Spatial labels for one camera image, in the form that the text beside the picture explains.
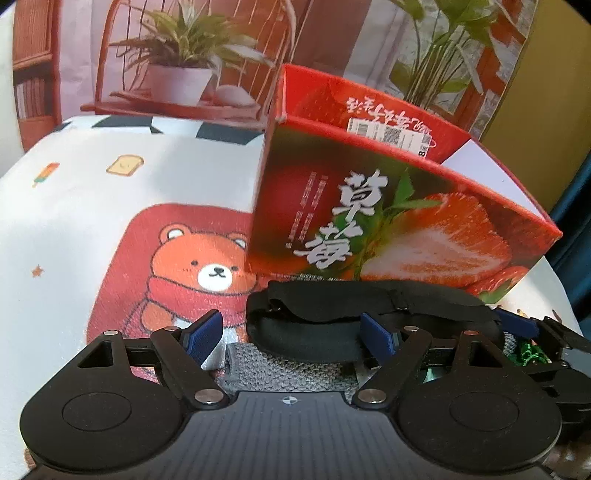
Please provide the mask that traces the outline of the green mesh net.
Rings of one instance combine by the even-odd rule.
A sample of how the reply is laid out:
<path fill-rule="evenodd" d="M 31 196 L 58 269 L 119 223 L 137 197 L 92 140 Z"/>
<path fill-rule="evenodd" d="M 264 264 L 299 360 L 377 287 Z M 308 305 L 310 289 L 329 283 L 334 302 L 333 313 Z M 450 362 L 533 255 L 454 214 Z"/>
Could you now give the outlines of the green mesh net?
<path fill-rule="evenodd" d="M 522 367 L 547 365 L 551 360 L 533 340 L 524 341 L 519 350 L 519 363 Z"/>

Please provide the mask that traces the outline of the cartoon print tablecloth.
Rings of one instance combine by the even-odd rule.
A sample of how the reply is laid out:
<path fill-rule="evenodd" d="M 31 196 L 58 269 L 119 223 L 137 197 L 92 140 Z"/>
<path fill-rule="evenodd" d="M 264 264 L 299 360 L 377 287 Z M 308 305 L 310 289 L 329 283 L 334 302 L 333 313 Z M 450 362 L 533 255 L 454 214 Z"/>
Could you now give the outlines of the cartoon print tablecloth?
<path fill-rule="evenodd" d="M 28 468 L 25 402 L 92 335 L 117 326 L 147 277 L 149 233 L 187 206 L 193 225 L 252 210 L 263 139 L 202 139 L 197 123 L 105 127 L 82 116 L 1 180 L 1 475 Z"/>

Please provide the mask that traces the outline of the grey knitted cloth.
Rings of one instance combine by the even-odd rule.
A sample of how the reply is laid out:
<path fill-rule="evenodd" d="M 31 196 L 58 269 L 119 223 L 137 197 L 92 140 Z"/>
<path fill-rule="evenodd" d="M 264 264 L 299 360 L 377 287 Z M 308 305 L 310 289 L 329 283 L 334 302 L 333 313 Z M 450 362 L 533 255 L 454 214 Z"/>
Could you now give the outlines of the grey knitted cloth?
<path fill-rule="evenodd" d="M 252 343 L 226 348 L 224 370 L 217 383 L 231 394 L 336 391 L 350 397 L 359 387 L 353 364 L 301 363 L 262 352 Z"/>

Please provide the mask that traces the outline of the red strawberry cardboard box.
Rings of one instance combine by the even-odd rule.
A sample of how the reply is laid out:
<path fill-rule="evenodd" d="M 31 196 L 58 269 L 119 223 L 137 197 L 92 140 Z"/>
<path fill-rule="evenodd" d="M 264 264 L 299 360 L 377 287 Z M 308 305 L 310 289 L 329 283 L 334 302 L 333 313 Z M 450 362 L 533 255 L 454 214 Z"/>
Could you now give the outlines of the red strawberry cardboard box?
<path fill-rule="evenodd" d="M 428 133 L 426 157 L 349 119 Z M 461 128 L 367 86 L 287 64 L 264 137 L 246 264 L 280 279 L 413 280 L 502 298 L 560 230 Z"/>

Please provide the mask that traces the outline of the printed room backdrop poster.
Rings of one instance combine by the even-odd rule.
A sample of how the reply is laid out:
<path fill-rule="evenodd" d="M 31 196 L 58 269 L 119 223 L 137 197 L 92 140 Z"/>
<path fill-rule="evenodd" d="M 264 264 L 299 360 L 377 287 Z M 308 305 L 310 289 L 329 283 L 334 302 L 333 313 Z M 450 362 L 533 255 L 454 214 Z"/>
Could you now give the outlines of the printed room backdrop poster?
<path fill-rule="evenodd" d="M 18 1 L 13 91 L 31 148 L 82 114 L 262 128 L 283 65 L 402 99 L 480 137 L 533 1 Z"/>

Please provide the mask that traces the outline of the white shipping label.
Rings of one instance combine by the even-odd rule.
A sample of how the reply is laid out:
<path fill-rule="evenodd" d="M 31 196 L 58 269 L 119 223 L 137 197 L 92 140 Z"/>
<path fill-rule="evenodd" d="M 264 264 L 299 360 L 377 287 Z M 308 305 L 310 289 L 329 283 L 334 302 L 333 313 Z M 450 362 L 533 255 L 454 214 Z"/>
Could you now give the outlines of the white shipping label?
<path fill-rule="evenodd" d="M 427 156 L 432 144 L 432 137 L 428 133 L 415 132 L 356 118 L 349 119 L 346 131 L 421 157 Z"/>

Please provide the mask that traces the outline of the black fabric strap band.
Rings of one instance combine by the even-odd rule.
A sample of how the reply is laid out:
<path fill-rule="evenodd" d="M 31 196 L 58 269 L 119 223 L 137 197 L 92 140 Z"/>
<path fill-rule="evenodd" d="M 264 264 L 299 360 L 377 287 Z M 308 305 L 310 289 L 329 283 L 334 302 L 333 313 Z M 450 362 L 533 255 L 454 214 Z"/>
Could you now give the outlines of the black fabric strap band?
<path fill-rule="evenodd" d="M 452 340 L 475 330 L 504 345 L 499 317 L 477 297 L 417 281 L 271 281 L 249 295 L 246 332 L 263 352 L 304 363 L 378 362 L 400 348 L 404 329 Z"/>

